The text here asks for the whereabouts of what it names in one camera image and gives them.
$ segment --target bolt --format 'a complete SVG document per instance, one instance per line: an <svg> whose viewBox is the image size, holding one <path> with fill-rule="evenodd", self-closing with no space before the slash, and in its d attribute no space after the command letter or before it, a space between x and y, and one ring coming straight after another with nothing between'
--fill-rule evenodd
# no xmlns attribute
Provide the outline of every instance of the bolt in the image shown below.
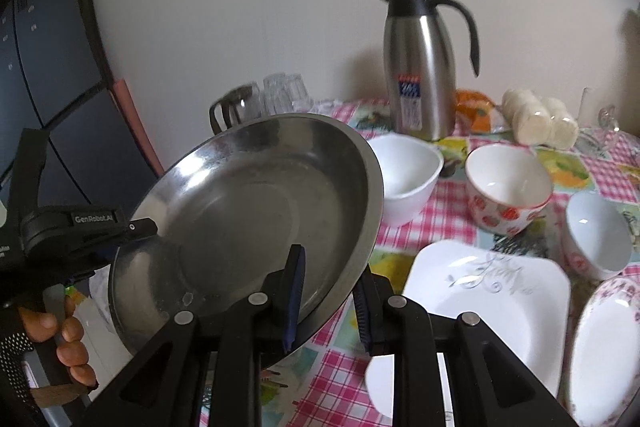
<svg viewBox="0 0 640 427"><path fill-rule="evenodd" d="M474 312L464 312L462 314L462 321L467 326L477 326L480 323L480 317Z"/></svg>
<svg viewBox="0 0 640 427"><path fill-rule="evenodd" d="M404 308L406 306L406 299L401 295L391 295L386 302L392 308Z"/></svg>
<svg viewBox="0 0 640 427"><path fill-rule="evenodd" d="M174 316L174 321L176 324L184 326L186 324L190 324L193 320L193 313L187 310L182 310L181 312L177 312Z"/></svg>
<svg viewBox="0 0 640 427"><path fill-rule="evenodd" d="M254 306L260 306L261 304L265 304L269 300L266 293L256 292L249 295L249 303Z"/></svg>

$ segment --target table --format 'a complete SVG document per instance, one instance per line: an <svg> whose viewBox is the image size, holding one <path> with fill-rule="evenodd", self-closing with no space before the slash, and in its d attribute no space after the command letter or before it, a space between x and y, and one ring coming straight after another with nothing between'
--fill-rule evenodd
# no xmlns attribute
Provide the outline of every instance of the table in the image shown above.
<svg viewBox="0 0 640 427"><path fill-rule="evenodd" d="M384 100L360 100L337 106L332 115L356 128L365 138L388 132L388 105ZM461 168L473 149L495 142L510 142L510 134L462 136L456 126L452 137L437 145L446 160L448 178L440 178L425 208L410 223L399 228L380 226L369 264L385 275L400 293L413 259L423 247L441 239L515 255L548 257L561 263L559 232L564 209L578 190L596 189L613 201L634 226L640 224L640 168L632 150L640 140L623 134L615 149L602 158L581 155L577 150L559 152L545 147L529 148L549 171L554 194L539 219L514 238L494 236L478 229L466 209L465 175ZM640 255L636 251L624 272L640 281ZM596 284L568 271L572 282L572 304L567 346L575 322ZM391 425L370 402L364 386L369 356L358 339L353 300L347 302L304 346L277 365L262 372L261 402L264 427L374 427ZM563 374L568 364L565 354ZM564 378L559 399L562 401ZM206 426L208 409L200 424Z"/></svg>

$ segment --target stainless steel bowl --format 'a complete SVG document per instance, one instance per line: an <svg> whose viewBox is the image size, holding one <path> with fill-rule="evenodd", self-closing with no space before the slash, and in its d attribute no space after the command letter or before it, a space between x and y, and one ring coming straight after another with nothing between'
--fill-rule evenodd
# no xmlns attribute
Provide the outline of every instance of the stainless steel bowl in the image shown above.
<svg viewBox="0 0 640 427"><path fill-rule="evenodd" d="M306 249L296 346L347 298L382 216L380 166L367 142L331 118L285 114L233 127L197 147L149 191L134 219L158 237L122 247L111 314L135 352L182 309L223 312Z"/></svg>

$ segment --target finger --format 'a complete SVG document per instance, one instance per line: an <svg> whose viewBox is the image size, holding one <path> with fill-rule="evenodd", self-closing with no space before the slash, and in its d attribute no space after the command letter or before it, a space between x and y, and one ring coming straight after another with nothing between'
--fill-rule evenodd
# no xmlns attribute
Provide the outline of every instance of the finger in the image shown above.
<svg viewBox="0 0 640 427"><path fill-rule="evenodd" d="M51 313L38 313L27 308L18 308L18 313L32 342L47 341L58 331L58 321Z"/></svg>
<svg viewBox="0 0 640 427"><path fill-rule="evenodd" d="M76 303L69 295L65 295L65 317L72 317L74 311L76 311Z"/></svg>
<svg viewBox="0 0 640 427"><path fill-rule="evenodd" d="M87 387L93 387L97 383L95 372L90 365L76 365L71 367L69 372L75 380L85 384Z"/></svg>
<svg viewBox="0 0 640 427"><path fill-rule="evenodd" d="M82 323L75 317L69 317L65 319L60 326L62 332L62 338L67 342L79 341L84 336L84 328Z"/></svg>
<svg viewBox="0 0 640 427"><path fill-rule="evenodd" d="M66 365L66 367L72 367L73 365L84 365L89 362L89 353L86 352L86 347L80 341L73 341L58 346L58 360Z"/></svg>

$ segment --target orange plastic package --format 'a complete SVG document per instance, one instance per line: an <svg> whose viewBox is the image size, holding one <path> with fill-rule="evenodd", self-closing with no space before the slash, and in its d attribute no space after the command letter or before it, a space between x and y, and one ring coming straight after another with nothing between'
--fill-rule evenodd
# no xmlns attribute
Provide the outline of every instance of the orange plastic package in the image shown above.
<svg viewBox="0 0 640 427"><path fill-rule="evenodd" d="M494 101L480 91L458 89L456 113L471 134L497 134L510 129Z"/></svg>

